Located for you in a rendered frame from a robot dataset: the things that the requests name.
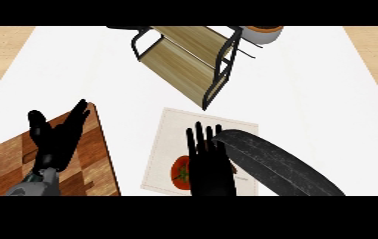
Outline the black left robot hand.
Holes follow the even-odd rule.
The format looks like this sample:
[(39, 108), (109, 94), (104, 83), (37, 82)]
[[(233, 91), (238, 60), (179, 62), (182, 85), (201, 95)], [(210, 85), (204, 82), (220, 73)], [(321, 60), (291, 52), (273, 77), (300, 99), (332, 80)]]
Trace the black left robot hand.
[(30, 137), (39, 148), (33, 167), (34, 174), (40, 175), (47, 168), (53, 168), (58, 172), (67, 169), (83, 135), (83, 125), (89, 114), (84, 99), (78, 101), (65, 121), (55, 127), (50, 126), (39, 110), (28, 112)]

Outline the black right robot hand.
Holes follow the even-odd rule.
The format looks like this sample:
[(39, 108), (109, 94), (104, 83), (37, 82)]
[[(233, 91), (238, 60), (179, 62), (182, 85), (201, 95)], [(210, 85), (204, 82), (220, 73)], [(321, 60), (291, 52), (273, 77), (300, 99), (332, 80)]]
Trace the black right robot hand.
[(189, 183), (194, 196), (236, 196), (233, 170), (225, 144), (213, 141), (220, 132), (220, 124), (216, 128), (202, 128), (201, 122), (195, 123), (195, 128), (186, 129)]

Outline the red tomato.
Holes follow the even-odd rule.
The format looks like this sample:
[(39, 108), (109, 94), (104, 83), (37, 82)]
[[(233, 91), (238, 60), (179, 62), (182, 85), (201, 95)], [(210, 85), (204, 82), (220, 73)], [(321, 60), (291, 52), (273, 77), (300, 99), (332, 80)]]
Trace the red tomato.
[(171, 182), (177, 189), (189, 190), (189, 157), (180, 156), (171, 166)]

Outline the brown wooden cutting board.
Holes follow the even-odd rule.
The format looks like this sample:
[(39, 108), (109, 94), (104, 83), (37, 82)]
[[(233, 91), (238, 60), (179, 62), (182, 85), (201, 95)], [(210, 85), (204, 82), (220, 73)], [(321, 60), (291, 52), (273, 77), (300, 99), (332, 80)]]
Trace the brown wooden cutting board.
[[(101, 118), (93, 103), (83, 125), (83, 135), (65, 171), (59, 174), (62, 196), (120, 196)], [(30, 132), (0, 144), (0, 195), (22, 181), (34, 166), (37, 145)]]

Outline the white pot orange rim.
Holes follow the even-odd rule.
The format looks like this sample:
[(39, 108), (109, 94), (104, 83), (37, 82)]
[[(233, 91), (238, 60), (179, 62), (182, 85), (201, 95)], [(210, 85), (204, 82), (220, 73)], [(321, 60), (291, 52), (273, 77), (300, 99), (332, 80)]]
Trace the white pot orange rim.
[(265, 45), (278, 39), (282, 30), (282, 26), (244, 26), (242, 38), (257, 45)]

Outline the wooden tiered shelf black frame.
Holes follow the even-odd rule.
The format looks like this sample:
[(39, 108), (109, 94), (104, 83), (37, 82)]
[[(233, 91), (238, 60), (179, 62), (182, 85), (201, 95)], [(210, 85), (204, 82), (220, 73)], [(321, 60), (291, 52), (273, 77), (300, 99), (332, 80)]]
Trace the wooden tiered shelf black frame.
[[(109, 26), (109, 29), (138, 31), (132, 39), (138, 60), (207, 110), (229, 81), (242, 28), (231, 26), (231, 37), (208, 26)], [(151, 30), (160, 33), (160, 39), (139, 52), (136, 42)]]

